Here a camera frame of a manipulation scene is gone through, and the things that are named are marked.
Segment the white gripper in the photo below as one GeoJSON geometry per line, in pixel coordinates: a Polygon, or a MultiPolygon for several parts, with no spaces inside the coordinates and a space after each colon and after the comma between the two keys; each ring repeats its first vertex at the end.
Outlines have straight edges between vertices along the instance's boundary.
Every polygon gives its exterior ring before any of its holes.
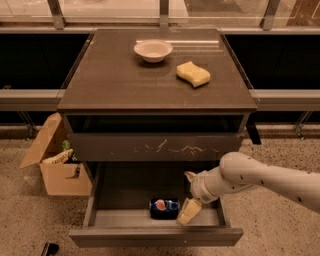
{"type": "Polygon", "coordinates": [[[212,172],[202,171],[194,173],[185,171],[184,175],[190,182],[190,192],[195,199],[185,199],[176,219],[178,225],[188,224],[200,212],[202,204],[209,204],[218,199],[218,196],[213,195],[207,187],[209,181],[212,181],[215,177],[212,172]]]}

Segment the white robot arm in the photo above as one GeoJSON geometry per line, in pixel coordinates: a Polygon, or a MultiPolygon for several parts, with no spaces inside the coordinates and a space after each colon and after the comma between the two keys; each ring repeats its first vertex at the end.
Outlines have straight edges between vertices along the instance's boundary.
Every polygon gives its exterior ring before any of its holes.
{"type": "Polygon", "coordinates": [[[320,174],[261,163],[240,152],[225,154],[209,171],[186,171],[192,198],[186,198],[177,223],[187,225],[204,204],[253,185],[269,189],[314,212],[320,212],[320,174]]]}

